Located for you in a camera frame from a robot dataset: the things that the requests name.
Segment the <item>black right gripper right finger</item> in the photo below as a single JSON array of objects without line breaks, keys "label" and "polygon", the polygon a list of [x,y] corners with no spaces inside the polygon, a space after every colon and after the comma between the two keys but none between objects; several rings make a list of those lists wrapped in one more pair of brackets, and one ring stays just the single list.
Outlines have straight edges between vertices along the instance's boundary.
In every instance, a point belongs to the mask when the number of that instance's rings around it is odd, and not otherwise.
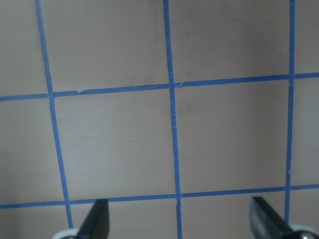
[{"label": "black right gripper right finger", "polygon": [[250,230],[256,239],[293,239],[294,230],[263,197],[250,201]]}]

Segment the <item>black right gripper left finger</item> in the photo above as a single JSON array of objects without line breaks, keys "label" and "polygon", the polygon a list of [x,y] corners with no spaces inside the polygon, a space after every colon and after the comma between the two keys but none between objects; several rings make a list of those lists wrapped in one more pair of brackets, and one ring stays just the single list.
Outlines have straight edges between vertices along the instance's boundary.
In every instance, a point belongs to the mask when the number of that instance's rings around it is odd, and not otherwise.
[{"label": "black right gripper left finger", "polygon": [[99,199],[77,232],[78,239],[107,239],[110,232],[109,205],[107,199]]}]

